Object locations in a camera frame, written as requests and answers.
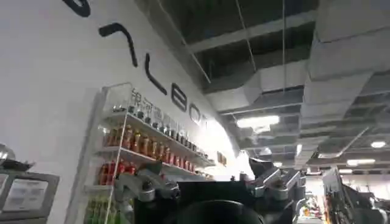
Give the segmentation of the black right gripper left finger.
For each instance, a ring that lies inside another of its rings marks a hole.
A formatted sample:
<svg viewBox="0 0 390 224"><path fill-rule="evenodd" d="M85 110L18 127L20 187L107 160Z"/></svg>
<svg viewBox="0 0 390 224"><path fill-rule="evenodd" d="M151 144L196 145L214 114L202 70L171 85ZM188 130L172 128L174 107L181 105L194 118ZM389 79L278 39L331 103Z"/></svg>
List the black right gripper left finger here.
<svg viewBox="0 0 390 224"><path fill-rule="evenodd" d="M179 185L175 181L164 179L160 174L161 161L142 164L132 175L121 173L114 180L114 199L125 202L130 199L150 202L156 197L175 199L180 195Z"/></svg>

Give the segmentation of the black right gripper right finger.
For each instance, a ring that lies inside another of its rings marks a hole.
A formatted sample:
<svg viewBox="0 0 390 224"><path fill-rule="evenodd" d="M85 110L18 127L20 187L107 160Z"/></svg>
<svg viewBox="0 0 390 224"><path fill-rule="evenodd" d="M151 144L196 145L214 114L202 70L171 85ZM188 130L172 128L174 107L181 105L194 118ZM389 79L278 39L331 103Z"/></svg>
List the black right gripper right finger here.
<svg viewBox="0 0 390 224"><path fill-rule="evenodd" d="M249 158L249 166L255 179L248 182L248 190L254 197L269 194L275 200L305 198L306 177L296 169L281 169L272 161Z"/></svg>

